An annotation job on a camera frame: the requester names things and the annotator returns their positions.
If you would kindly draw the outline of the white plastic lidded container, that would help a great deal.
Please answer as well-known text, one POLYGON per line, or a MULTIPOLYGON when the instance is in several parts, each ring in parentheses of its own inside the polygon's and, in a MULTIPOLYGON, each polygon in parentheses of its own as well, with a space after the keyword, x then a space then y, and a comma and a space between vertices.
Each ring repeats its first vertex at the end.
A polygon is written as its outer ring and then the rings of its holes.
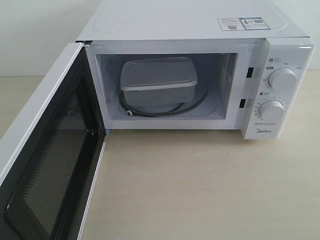
POLYGON ((197 83, 195 66, 187 57, 129 61, 120 75, 124 99, 133 107, 190 102, 197 83))

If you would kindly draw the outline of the white microwave door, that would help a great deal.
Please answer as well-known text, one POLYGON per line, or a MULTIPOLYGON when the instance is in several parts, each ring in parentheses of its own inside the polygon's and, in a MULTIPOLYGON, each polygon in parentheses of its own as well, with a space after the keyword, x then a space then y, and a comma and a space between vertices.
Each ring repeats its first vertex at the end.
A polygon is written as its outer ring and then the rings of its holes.
POLYGON ((0 141, 0 237, 79 240, 105 126, 86 46, 70 43, 0 141))

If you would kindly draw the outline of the white microwave oven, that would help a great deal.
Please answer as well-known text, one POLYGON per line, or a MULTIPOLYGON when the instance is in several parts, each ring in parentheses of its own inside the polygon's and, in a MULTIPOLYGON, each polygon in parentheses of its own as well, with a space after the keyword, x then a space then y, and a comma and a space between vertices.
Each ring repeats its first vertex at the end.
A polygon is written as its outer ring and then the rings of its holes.
MULTIPOLYGON (((77 37, 86 54, 106 132, 111 130, 238 130, 248 140, 277 139, 315 50, 315 43, 270 0, 105 0, 77 37), (261 17, 270 30, 222 31, 217 19, 261 17), (119 99, 121 72, 131 61, 189 58, 195 67, 195 109, 174 116, 128 116, 119 99), (293 70, 296 85, 274 91, 269 76, 293 70), (282 103, 263 120, 259 107, 282 103)), ((150 113, 180 103, 133 106, 150 113)))

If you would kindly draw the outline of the white lower timer knob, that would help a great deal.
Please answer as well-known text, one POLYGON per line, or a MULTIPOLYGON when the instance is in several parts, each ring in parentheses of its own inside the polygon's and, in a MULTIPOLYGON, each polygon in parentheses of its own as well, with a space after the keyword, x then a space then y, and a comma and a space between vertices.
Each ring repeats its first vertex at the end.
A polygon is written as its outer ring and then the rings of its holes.
POLYGON ((265 121, 276 121, 281 118, 285 112, 283 104, 278 100, 270 100, 259 107, 259 115, 265 121))

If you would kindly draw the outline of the white upper power knob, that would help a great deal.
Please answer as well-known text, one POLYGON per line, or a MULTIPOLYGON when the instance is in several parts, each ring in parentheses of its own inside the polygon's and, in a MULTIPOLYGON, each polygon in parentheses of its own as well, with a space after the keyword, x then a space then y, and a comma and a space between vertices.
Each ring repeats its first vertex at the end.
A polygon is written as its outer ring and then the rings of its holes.
POLYGON ((268 78, 268 84, 276 92, 282 92, 292 89, 298 81, 294 71, 283 67, 275 70, 268 78))

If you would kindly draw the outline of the blue white label sticker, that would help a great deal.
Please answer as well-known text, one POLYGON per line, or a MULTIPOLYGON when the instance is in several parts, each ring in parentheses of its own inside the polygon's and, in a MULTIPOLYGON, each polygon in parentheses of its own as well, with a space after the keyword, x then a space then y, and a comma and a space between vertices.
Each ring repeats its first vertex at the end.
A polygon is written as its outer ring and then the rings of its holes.
POLYGON ((271 28, 261 17, 218 18, 222 31, 258 31, 271 28))

